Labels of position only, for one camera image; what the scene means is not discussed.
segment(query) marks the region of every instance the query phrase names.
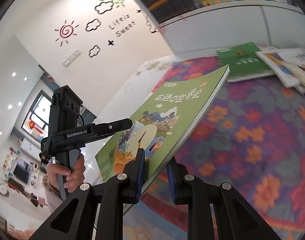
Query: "green book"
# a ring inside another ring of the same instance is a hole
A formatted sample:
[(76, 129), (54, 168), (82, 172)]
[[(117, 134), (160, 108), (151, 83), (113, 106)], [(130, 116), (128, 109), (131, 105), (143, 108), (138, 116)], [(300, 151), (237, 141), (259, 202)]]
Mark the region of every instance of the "green book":
[(260, 49), (252, 42), (217, 51), (221, 64), (229, 64), (228, 82), (274, 75), (271, 68), (256, 55), (256, 51)]
[(103, 181), (122, 173), (138, 148), (143, 148), (144, 192), (203, 117), (228, 73), (229, 67), (224, 66), (195, 79), (165, 82), (158, 88), (130, 117), (133, 126), (114, 134), (96, 155)]

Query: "television screen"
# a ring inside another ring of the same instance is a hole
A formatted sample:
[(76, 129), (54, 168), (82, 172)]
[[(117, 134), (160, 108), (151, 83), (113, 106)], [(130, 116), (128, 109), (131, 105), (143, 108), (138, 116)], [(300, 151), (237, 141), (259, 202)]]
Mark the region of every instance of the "television screen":
[(28, 183), (32, 168), (32, 165), (19, 159), (17, 166), (14, 170), (14, 175), (21, 181)]

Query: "metal bolt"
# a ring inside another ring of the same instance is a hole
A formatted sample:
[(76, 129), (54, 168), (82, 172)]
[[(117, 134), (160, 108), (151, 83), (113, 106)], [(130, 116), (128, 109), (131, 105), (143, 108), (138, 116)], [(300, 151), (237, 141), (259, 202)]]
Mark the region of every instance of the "metal bolt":
[(221, 186), (225, 190), (230, 190), (231, 189), (231, 185), (227, 182), (223, 183)]
[(117, 179), (122, 180), (122, 179), (125, 179), (125, 178), (127, 178), (127, 174), (125, 174), (125, 173), (119, 173), (119, 174), (117, 175)]
[(191, 175), (191, 174), (187, 174), (186, 176), (185, 176), (185, 180), (194, 180), (194, 176), (193, 175)]
[(88, 183), (83, 183), (80, 185), (81, 190), (88, 190), (89, 189), (89, 184)]

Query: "sun decal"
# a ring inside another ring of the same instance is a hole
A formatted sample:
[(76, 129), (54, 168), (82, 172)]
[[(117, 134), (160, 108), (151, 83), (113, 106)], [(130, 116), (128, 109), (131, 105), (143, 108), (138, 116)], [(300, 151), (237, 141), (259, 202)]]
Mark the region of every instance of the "sun decal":
[(77, 36), (77, 34), (74, 33), (74, 31), (75, 31), (75, 28), (77, 28), (79, 25), (73, 26), (73, 24), (74, 24), (74, 21), (72, 21), (71, 24), (67, 24), (67, 21), (65, 20), (65, 24), (60, 28), (60, 30), (59, 29), (55, 29), (56, 32), (59, 32), (60, 38), (64, 39), (67, 44), (69, 44), (67, 39), (70, 36), (72, 36), (72, 35)]

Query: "sleeve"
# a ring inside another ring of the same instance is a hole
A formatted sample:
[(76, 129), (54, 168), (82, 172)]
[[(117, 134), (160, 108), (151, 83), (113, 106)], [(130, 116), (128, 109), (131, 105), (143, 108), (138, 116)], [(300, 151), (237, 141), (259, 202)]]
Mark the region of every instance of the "sleeve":
[(52, 213), (63, 201), (60, 198), (60, 193), (50, 185), (47, 174), (43, 177), (43, 186), (45, 188), (48, 208)]

